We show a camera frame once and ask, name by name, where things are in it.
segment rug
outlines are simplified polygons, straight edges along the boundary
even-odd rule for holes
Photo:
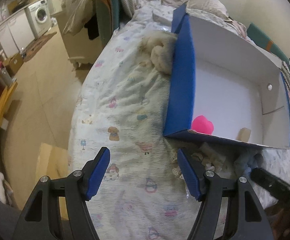
[[[39,37],[37,40],[32,41],[26,48],[26,57],[24,62],[31,60],[36,53],[49,41],[57,32],[50,33]]]

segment silver screw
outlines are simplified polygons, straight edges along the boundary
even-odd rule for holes
[[[206,171],[207,177],[214,177],[215,173],[213,171]]]
[[[41,182],[46,182],[48,180],[48,177],[47,176],[42,176],[41,178],[40,178],[40,181]]]
[[[81,175],[81,170],[76,170],[72,173],[75,177],[79,177]]]
[[[245,177],[239,177],[239,181],[242,183],[246,183],[247,179]]]

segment pink heart-shaped object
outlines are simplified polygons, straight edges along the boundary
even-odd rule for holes
[[[214,131],[214,125],[211,121],[208,121],[208,119],[205,116],[200,115],[196,117],[192,122],[191,129],[199,133],[212,135]]]

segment patterned bed sheet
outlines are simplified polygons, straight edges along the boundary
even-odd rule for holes
[[[116,30],[82,86],[72,118],[69,170],[80,169],[102,146],[111,160],[87,207],[100,239],[186,239],[200,203],[175,177],[176,152],[197,146],[162,136],[169,77],[144,64],[137,46],[148,32],[170,30],[173,7],[141,0],[133,19]],[[235,177],[232,156],[221,177]],[[290,183],[290,150],[264,150],[264,166]],[[263,207],[275,200],[254,186]],[[226,218],[223,199],[215,237]]]

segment blue box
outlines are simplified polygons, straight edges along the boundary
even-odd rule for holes
[[[290,103],[280,60],[236,34],[190,16],[183,4],[173,13],[175,44],[163,135],[191,142],[254,148],[290,148]],[[192,128],[203,115],[212,135]],[[238,140],[241,128],[251,131]]]

